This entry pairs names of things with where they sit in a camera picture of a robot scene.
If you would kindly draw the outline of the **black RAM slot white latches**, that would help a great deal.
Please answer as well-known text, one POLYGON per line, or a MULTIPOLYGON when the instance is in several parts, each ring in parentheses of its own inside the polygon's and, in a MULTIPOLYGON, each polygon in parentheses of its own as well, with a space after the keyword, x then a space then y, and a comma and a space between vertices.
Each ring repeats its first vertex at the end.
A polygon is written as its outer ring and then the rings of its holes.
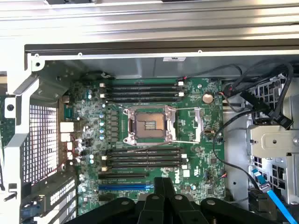
POLYGON ((183 87, 185 85, 184 82, 180 81, 173 84, 144 84, 144 83, 134 83, 134 84, 105 84, 100 83, 100 88, 110 88, 110 89, 148 89, 148 88, 177 88, 183 87))
POLYGON ((182 154, 179 151, 172 152, 136 152, 136 153, 111 153, 103 155, 102 160, 108 159, 162 159, 162 158, 180 158, 182 154))
POLYGON ((100 93, 100 98, 183 97, 182 92, 112 92, 100 93))
POLYGON ((179 168, 181 164, 133 164, 133 165, 114 165, 101 167, 102 172, 110 169, 127 169, 127 168, 179 168))

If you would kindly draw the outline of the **blue expansion slot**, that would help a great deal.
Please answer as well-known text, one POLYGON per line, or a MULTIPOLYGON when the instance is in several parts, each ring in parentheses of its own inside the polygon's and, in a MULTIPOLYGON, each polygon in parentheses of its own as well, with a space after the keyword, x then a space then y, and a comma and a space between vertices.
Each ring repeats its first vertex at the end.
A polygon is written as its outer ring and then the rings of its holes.
POLYGON ((144 183, 137 184, 101 184, 98 186, 99 190, 107 191, 125 191, 125 190, 149 190, 153 189, 154 185, 147 185, 144 183))

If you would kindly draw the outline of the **long black expansion slot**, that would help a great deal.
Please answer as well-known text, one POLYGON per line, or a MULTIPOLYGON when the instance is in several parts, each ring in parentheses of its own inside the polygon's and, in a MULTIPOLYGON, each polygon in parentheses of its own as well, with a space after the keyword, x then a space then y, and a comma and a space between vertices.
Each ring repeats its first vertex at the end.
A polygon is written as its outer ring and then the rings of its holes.
POLYGON ((142 173, 108 173, 103 172, 98 174, 98 179, 107 180, 107 179, 145 179, 150 174, 148 172, 142 173))

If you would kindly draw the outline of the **silver CPU socket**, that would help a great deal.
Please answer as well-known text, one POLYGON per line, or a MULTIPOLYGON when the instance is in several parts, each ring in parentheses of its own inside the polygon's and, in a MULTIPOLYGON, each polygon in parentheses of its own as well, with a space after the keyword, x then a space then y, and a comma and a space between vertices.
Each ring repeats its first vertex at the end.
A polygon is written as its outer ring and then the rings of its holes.
POLYGON ((169 105, 132 106, 124 109, 128 126, 123 142, 135 147, 175 142, 176 111, 176 108, 169 105))

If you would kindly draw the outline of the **black ribbed plastic block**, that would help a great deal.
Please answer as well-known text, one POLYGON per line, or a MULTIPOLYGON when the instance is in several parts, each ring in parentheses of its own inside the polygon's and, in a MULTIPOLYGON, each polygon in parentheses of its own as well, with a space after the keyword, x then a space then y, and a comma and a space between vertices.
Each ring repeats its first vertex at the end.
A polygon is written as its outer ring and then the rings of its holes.
POLYGON ((248 191, 248 203, 249 210, 257 213, 271 214, 275 209, 275 205, 269 196, 257 189, 248 191))

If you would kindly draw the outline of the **green Dell motherboard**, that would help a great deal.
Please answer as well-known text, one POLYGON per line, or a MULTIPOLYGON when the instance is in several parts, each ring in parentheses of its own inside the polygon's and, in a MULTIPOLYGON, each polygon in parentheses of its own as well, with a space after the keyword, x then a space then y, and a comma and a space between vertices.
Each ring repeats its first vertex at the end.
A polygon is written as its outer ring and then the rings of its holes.
POLYGON ((116 198, 127 197, 133 201, 146 194, 149 190, 107 191, 99 190, 101 184, 137 184, 154 185, 156 177, 168 177, 172 180, 178 194, 190 196, 196 203, 207 197, 225 196, 224 182, 218 180, 225 174, 223 164, 224 140, 214 140, 214 134, 223 123, 222 98, 220 96, 221 83, 208 78, 166 78, 166 79, 102 79, 75 82, 67 95, 70 102, 64 107, 64 118, 73 121, 74 128, 70 134, 73 153, 71 164, 78 174, 77 185, 77 213, 83 215, 108 202, 99 202, 102 194, 116 194, 116 198), (184 82, 181 91, 185 95, 180 102, 158 103, 109 103, 107 98, 100 98, 100 93, 107 93, 107 88, 100 88, 105 84, 173 84, 184 82), (202 101, 204 93, 211 93, 214 101, 205 104, 202 101), (127 116, 123 110, 132 106, 169 105, 174 108, 200 107, 199 110, 176 111, 177 140, 198 141, 199 144, 171 142, 158 146, 135 147, 123 142, 127 136, 127 116), (114 166, 102 160, 109 149, 140 149, 148 147, 182 147, 183 162, 179 168, 127 168, 110 169, 108 173, 142 173, 148 172, 145 179, 98 179, 103 173, 103 166, 114 166))

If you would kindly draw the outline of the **round coin battery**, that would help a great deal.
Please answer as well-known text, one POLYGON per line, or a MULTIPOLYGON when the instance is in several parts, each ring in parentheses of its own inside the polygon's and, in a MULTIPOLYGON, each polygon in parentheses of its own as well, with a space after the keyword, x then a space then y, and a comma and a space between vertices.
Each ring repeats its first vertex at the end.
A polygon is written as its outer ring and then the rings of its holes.
POLYGON ((213 96, 213 94, 208 93, 208 92, 204 93, 204 94, 202 95, 202 101, 203 101, 203 103, 205 103, 205 104, 211 104, 211 103, 213 103, 213 101, 214 101, 214 96, 213 96))

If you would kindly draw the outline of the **silver metal disk bay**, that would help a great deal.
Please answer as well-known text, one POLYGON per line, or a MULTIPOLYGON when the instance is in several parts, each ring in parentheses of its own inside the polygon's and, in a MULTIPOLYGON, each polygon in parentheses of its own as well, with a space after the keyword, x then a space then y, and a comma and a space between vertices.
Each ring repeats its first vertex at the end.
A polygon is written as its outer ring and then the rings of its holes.
POLYGON ((287 204, 299 204, 299 77, 293 79, 282 110, 293 120, 289 130, 279 125, 247 129, 252 165, 287 204))

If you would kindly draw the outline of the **open grey PC case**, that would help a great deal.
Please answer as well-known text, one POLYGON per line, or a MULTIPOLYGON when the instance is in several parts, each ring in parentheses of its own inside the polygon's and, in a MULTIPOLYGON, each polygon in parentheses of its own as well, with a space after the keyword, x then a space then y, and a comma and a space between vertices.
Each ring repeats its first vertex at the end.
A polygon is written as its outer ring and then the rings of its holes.
POLYGON ((167 42, 48 44, 27 45, 20 58, 0 56, 0 96, 13 96, 5 99, 5 118, 15 119, 4 153, 0 139, 0 224, 70 224, 80 216, 70 152, 75 123, 65 120, 64 107, 75 82, 108 78, 220 81, 223 123, 213 139, 224 140, 225 174, 218 180, 225 196, 212 198, 281 224, 299 224, 299 204, 276 194, 252 165, 247 143, 251 125, 290 129, 294 122, 282 110, 296 77, 299 46, 286 44, 213 50, 176 49, 167 42), (269 196, 271 214, 249 210, 250 189, 269 196))

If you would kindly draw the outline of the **green graphics card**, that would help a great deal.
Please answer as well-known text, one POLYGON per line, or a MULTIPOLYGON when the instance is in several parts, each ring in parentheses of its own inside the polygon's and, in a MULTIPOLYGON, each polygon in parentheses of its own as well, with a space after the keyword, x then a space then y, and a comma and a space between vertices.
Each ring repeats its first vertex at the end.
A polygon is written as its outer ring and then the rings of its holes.
POLYGON ((12 139, 15 133, 15 119, 14 118, 5 118, 5 99, 13 98, 13 96, 6 95, 0 96, 0 139, 2 144, 2 152, 4 153, 4 147, 12 139))

